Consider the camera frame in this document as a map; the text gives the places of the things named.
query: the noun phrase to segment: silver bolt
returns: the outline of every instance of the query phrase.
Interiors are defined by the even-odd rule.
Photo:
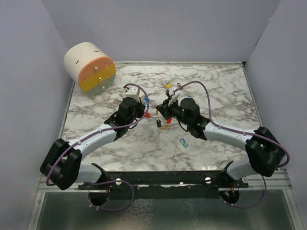
[[[242,182],[247,184],[248,183],[248,178],[246,176],[243,176],[242,177]]]
[[[206,184],[211,184],[211,178],[210,177],[206,177],[205,178],[205,182],[206,182]]]

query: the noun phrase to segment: marble tabletop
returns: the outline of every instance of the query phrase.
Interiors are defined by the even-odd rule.
[[[194,138],[184,132],[175,119],[170,124],[171,129],[163,132],[157,128],[155,107],[166,99],[164,85],[192,80],[201,81],[208,88],[216,122],[246,129],[259,127],[240,64],[117,64],[115,81],[102,94],[89,98],[77,85],[74,86],[62,138],[74,139],[100,126],[118,109],[125,96],[122,87],[127,83],[137,83],[149,96],[152,117],[143,119],[117,141],[91,153],[83,164],[96,163],[107,171],[218,170],[229,161],[247,157],[236,147]],[[189,95],[200,106],[201,114],[208,116],[204,89],[198,84],[187,86],[181,91],[179,101]],[[180,143],[181,138],[188,143],[187,148]]]

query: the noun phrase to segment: cylindrical container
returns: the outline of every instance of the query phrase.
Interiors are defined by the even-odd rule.
[[[64,67],[86,95],[93,97],[114,81],[113,60],[90,42],[75,45],[64,57]]]

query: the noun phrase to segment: black joint housing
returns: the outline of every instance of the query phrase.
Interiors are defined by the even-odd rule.
[[[47,176],[56,160],[69,146],[69,143],[63,139],[57,139],[52,144],[44,159],[40,167],[40,172]],[[80,150],[75,150],[74,148],[72,148],[66,156],[66,159],[61,159],[57,164],[50,178],[50,180],[61,190],[69,188],[76,181],[82,160]]]
[[[112,127],[131,124],[136,118],[140,118],[145,111],[145,105],[136,101],[134,98],[125,97],[119,104],[118,111],[115,112],[104,123]],[[116,129],[116,138],[122,137],[128,131],[128,127]]]
[[[187,126],[187,131],[195,138],[207,140],[203,130],[205,126],[210,122],[208,118],[203,117],[200,114],[200,107],[195,103],[193,98],[185,98],[178,105],[178,100],[168,106],[170,99],[163,101],[156,109],[166,119],[171,117],[177,119],[179,122]]]
[[[273,134],[265,127],[259,127],[256,134],[278,143]],[[259,174],[270,177],[278,168],[285,153],[276,145],[253,136],[245,145],[251,167]]]

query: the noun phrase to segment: white wall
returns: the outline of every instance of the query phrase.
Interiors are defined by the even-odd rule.
[[[42,0],[67,48],[115,61],[246,61],[280,0]]]
[[[1,230],[27,228],[71,86],[66,51],[40,0],[0,1]]]
[[[282,0],[247,61],[267,126],[291,154],[286,167],[307,228],[307,1]]]

